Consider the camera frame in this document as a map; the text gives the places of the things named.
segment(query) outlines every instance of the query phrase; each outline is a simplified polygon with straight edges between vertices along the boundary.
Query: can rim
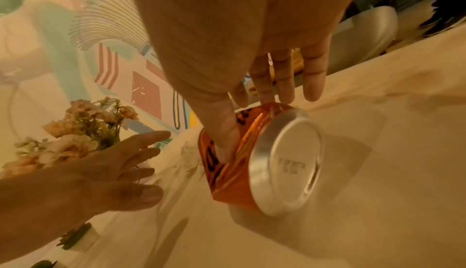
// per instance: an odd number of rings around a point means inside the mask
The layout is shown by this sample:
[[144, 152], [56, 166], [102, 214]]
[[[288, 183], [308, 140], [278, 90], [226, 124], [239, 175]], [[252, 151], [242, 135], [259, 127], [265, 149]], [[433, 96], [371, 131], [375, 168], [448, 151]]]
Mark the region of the can rim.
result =
[[[320, 148], [317, 149], [318, 154], [313, 172], [310, 174], [302, 193], [296, 200], [286, 201], [282, 198], [277, 185], [272, 180], [271, 160], [281, 141], [281, 137], [296, 125], [303, 123], [309, 124], [309, 128], [315, 131], [316, 145]], [[250, 189], [258, 208], [269, 216], [278, 216], [301, 208], [309, 199], [322, 170], [324, 149], [325, 141], [322, 131], [311, 121], [305, 111], [292, 109], [274, 117], [259, 134], [249, 160]]]

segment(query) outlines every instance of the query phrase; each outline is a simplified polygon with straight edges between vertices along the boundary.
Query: hand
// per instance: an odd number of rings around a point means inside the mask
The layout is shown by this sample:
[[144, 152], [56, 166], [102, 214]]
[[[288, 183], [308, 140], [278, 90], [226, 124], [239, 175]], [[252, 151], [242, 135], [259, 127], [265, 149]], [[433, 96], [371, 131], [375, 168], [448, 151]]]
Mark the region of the hand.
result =
[[148, 146], [170, 132], [132, 136], [86, 158], [0, 180], [0, 264], [55, 240], [93, 216], [136, 211], [163, 197], [158, 186], [136, 184], [154, 169], [132, 169], [160, 153]]
[[239, 128], [228, 96], [248, 105], [249, 74], [261, 103], [275, 101], [267, 53], [274, 62], [279, 99], [294, 99], [291, 49], [304, 58], [304, 96], [323, 90], [330, 38], [351, 0], [135, 0], [170, 84], [186, 99], [228, 161]]

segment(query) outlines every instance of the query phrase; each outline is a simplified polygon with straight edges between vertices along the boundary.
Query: fingernail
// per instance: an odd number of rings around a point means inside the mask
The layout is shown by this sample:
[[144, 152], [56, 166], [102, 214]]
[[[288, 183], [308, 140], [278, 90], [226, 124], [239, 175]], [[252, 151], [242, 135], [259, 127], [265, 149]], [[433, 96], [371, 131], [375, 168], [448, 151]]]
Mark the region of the fingernail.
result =
[[215, 153], [217, 155], [219, 162], [226, 164], [227, 162], [230, 161], [230, 157], [227, 154], [226, 150], [224, 150], [221, 147], [218, 147], [217, 144], [215, 144]]
[[158, 186], [146, 187], [141, 193], [144, 202], [159, 202], [164, 197], [164, 191]]

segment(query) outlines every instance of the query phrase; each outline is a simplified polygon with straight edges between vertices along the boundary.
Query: soda can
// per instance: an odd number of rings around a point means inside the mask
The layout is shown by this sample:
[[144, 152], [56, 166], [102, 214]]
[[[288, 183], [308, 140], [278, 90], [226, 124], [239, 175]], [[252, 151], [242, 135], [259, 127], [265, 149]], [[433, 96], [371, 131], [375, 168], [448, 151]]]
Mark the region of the soda can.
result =
[[301, 208], [322, 169], [324, 138], [307, 112], [268, 103], [236, 114], [241, 139], [229, 163], [205, 130], [199, 152], [216, 201], [279, 216]]

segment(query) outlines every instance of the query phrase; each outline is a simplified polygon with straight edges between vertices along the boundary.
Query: floor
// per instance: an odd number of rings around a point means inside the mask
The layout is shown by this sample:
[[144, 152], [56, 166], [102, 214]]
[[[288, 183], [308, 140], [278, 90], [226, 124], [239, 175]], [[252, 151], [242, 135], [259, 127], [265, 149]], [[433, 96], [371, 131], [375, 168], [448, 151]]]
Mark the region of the floor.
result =
[[399, 30], [397, 39], [387, 48], [387, 53], [424, 39], [422, 34], [428, 29], [420, 29], [419, 24], [432, 16], [433, 8], [431, 4], [433, 1], [434, 0], [421, 1], [398, 13]]

